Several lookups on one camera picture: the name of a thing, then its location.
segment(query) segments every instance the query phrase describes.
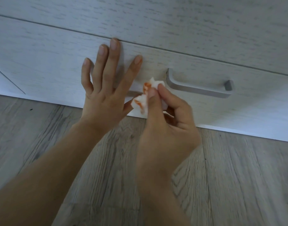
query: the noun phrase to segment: hand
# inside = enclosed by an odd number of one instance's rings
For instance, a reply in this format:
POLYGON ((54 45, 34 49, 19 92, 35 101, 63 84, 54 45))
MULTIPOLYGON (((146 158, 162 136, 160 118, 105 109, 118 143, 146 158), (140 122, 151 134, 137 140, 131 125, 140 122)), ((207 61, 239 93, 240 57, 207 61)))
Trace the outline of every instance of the hand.
POLYGON ((131 101, 124 104, 125 96, 142 65, 142 56, 135 57, 117 89, 113 89, 120 58, 120 43, 111 39, 110 48, 101 45, 95 66, 86 58, 81 70, 81 83, 85 89, 85 103, 79 123, 89 125, 97 134, 105 135, 131 110, 131 101))
POLYGON ((137 155, 137 183, 140 193, 168 187, 174 170, 201 143, 192 109, 163 85, 148 92, 148 119, 137 155), (161 98, 168 104, 164 114, 161 98))

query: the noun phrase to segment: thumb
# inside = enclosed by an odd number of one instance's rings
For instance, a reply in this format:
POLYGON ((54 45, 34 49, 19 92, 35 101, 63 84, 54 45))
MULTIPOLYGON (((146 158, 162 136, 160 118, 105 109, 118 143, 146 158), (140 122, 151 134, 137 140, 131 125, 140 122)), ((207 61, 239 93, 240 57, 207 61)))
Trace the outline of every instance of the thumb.
POLYGON ((164 122, 164 114, 162 110, 162 103, 160 95, 155 88, 150 88, 148 91, 148 118, 147 125, 156 125, 164 122))

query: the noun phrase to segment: person's right hand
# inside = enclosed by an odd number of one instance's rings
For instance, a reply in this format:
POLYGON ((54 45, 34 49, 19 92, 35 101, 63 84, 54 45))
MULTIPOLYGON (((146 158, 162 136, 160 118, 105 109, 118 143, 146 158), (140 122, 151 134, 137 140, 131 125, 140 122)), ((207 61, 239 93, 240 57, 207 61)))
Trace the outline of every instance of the person's right hand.
POLYGON ((140 193, 151 192, 156 186, 170 185, 174 170, 201 143, 187 102, 161 84, 158 92, 154 88, 148 92, 148 119, 138 147, 137 184, 140 193), (160 96, 173 117, 163 113, 160 96))

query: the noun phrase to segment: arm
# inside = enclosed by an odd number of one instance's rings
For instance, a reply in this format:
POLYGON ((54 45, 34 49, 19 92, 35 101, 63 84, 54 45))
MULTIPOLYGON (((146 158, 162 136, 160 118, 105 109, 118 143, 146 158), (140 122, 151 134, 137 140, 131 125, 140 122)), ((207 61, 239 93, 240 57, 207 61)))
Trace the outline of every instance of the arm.
POLYGON ((137 184, 146 225, 190 225, 173 194, 174 170, 200 144, 191 107, 163 85, 148 92, 148 119, 137 155, 137 184), (162 111, 161 100, 168 104, 162 111))
POLYGON ((0 190, 0 225, 51 225, 72 182, 100 139, 131 110, 125 96, 137 75, 142 57, 131 63, 118 88, 113 81, 120 43, 99 47, 90 80, 91 61, 82 65, 81 81, 86 91, 80 121, 47 153, 0 190))

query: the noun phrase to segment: drawer handle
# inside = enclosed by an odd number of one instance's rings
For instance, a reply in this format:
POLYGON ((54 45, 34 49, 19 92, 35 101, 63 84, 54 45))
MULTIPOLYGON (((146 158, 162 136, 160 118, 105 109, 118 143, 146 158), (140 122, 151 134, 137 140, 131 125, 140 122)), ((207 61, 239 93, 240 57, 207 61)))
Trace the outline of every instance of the drawer handle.
POLYGON ((216 98, 228 98, 235 91, 234 83, 232 80, 228 80, 224 83, 225 90, 178 82, 173 79, 173 70, 171 68, 168 68, 166 72, 166 82, 172 89, 198 93, 216 98))

